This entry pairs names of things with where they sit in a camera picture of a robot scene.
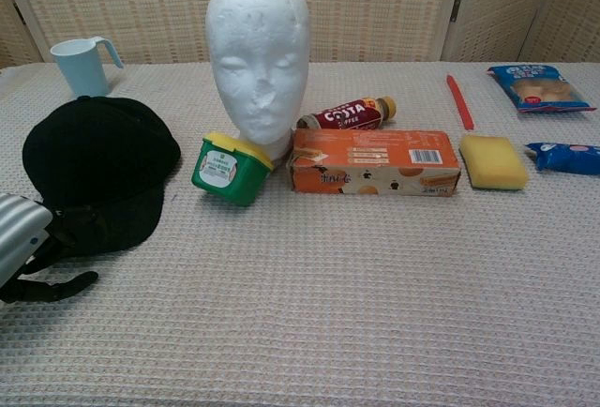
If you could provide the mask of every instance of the blue snack package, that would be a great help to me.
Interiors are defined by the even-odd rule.
[[[600,174],[600,146],[561,143],[529,143],[535,151],[538,170],[554,170],[575,174]]]
[[[548,65],[508,65],[487,70],[496,76],[520,113],[596,110],[561,73]]]

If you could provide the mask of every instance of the black baseball cap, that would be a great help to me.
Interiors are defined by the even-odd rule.
[[[180,154],[167,126],[135,99],[80,97],[57,108],[22,149],[23,166],[54,215],[47,230],[57,244],[25,273],[144,241]]]

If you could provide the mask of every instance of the barcode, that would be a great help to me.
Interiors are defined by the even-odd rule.
[[[434,149],[410,149],[412,163],[434,163],[442,164],[442,156],[440,151]]]

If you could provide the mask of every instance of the styrofoam mannequin head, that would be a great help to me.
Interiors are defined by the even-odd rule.
[[[206,38],[218,93],[240,136],[282,157],[308,76],[305,0],[210,0]]]

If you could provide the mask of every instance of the woven screen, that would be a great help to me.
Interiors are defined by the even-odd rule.
[[[600,0],[545,0],[519,59],[600,62]]]
[[[312,61],[437,60],[443,0],[307,0]]]
[[[0,68],[41,61],[12,0],[0,0]]]
[[[70,38],[110,38],[125,62],[207,60],[208,0],[30,0],[52,46]]]
[[[540,3],[541,0],[461,0],[442,59],[517,60]]]

